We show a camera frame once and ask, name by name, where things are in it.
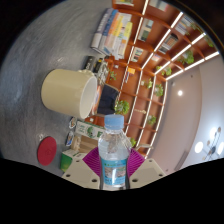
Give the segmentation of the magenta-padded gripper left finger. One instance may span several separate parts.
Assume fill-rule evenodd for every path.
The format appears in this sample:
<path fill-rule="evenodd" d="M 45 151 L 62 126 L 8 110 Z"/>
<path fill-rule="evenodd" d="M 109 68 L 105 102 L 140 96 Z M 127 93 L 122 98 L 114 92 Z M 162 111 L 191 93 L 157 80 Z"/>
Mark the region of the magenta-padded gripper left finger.
<path fill-rule="evenodd" d="M 63 174 L 62 178 L 83 188 L 99 189 L 101 161 L 98 148 L 89 153 L 78 153 Z"/>

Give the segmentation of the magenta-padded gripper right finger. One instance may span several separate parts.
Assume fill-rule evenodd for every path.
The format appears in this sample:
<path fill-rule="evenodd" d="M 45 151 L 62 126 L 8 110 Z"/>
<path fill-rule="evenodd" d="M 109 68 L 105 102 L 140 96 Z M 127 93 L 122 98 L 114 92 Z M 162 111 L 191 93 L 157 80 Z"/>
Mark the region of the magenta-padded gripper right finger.
<path fill-rule="evenodd" d="M 166 176 L 154 159 L 145 159 L 134 149 L 127 161 L 127 175 L 131 189 L 146 186 Z"/>

